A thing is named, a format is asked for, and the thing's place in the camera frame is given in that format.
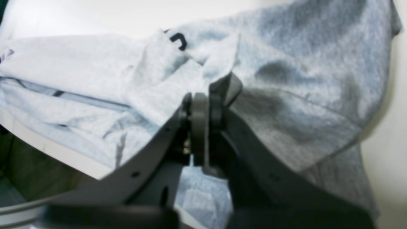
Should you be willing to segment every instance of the white table surface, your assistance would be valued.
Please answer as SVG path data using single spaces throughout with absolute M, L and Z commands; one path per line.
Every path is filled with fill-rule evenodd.
M 0 49 L 10 37 L 118 33 L 134 38 L 158 28 L 291 0 L 9 0 Z M 407 26 L 407 1 L 394 0 Z M 393 41 L 384 103 L 362 139 L 364 166 L 381 210 L 380 229 L 407 228 L 407 35 Z M 0 124 L 33 147 L 100 179 L 112 169 L 24 127 L 0 108 Z

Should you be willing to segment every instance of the black plastic part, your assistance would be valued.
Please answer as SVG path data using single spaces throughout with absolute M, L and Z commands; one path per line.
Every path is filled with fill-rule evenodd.
M 191 106 L 191 151 L 194 165 L 201 166 L 205 161 L 205 135 L 207 131 L 207 99 L 205 94 L 196 93 Z
M 217 135 L 217 141 L 229 146 L 223 145 L 221 149 L 217 149 L 218 145 L 212 145 L 211 150 L 218 153 L 227 153 L 226 149 L 233 150 L 236 158 L 229 157 L 229 163 L 217 161 L 219 157 L 213 158 L 212 163 L 222 167 L 228 174 L 236 213 L 248 208 L 271 208 L 273 211 L 288 209 L 298 214 L 330 212 L 342 219 L 343 216 L 357 216 L 358 220 L 353 223 L 363 223 L 359 228 L 374 228 L 366 210 L 323 191 L 291 171 L 267 150 L 242 119 L 228 109 L 224 109 L 223 114 L 225 127 Z M 249 214 L 250 211 L 245 212 L 246 214 L 243 212 L 232 217 L 230 223 L 234 224 L 233 219 L 251 223 L 259 220 L 257 216 L 253 217 L 255 214 Z M 334 217 L 329 218 L 330 223 L 336 222 L 336 219 L 331 219 Z
M 154 179 L 151 179 L 148 185 L 130 197 L 126 204 L 172 208 L 182 167 L 183 165 L 180 163 L 165 161 L 154 174 Z
M 365 229 L 371 220 L 360 212 L 296 209 L 244 209 L 236 211 L 227 229 Z
M 222 107 L 229 107 L 242 90 L 242 82 L 233 73 L 229 73 L 229 75 L 209 85 L 209 97 L 216 95 L 222 101 L 220 104 Z
M 190 130 L 190 116 L 191 116 L 191 104 L 192 93 L 188 93 L 182 100 L 181 107 L 179 109 L 179 120 L 181 121 L 181 128 L 184 130 Z
M 159 206 L 48 205 L 37 228 L 46 229 L 178 229 L 178 214 Z
M 216 132 L 222 129 L 223 123 L 222 123 L 222 112 L 223 112 L 223 106 L 222 106 L 222 98 L 219 94 L 212 94 L 209 96 L 209 101 L 210 101 L 210 119 L 209 119 L 209 126 L 211 132 Z

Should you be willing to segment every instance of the gray t-shirt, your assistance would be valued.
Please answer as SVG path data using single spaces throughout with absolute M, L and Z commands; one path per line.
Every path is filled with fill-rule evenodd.
M 390 0 L 296 0 L 143 40 L 12 40 L 1 51 L 0 105 L 35 132 L 118 167 L 186 93 L 207 92 L 233 72 L 244 89 L 231 109 L 270 151 L 376 216 L 358 136 L 383 98 L 400 29 Z M 169 40 L 177 33 L 184 51 Z M 232 210 L 227 183 L 190 167 L 176 203 L 211 228 L 223 228 Z

